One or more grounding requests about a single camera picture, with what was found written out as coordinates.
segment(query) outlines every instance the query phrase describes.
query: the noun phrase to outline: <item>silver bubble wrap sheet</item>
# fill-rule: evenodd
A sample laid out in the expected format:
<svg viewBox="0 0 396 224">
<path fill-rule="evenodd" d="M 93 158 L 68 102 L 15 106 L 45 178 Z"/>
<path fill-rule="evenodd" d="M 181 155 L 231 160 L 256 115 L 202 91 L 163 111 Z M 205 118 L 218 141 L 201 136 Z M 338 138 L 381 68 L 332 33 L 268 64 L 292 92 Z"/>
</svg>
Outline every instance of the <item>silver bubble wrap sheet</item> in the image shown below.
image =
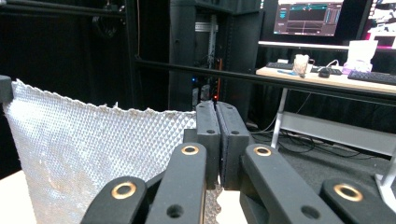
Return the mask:
<svg viewBox="0 0 396 224">
<path fill-rule="evenodd" d="M 4 111 L 17 147 L 37 223 L 79 223 L 110 180 L 131 175 L 148 181 L 166 169 L 195 112 L 121 110 L 41 91 L 17 80 Z M 206 223 L 220 190 L 206 205 Z"/>
</svg>

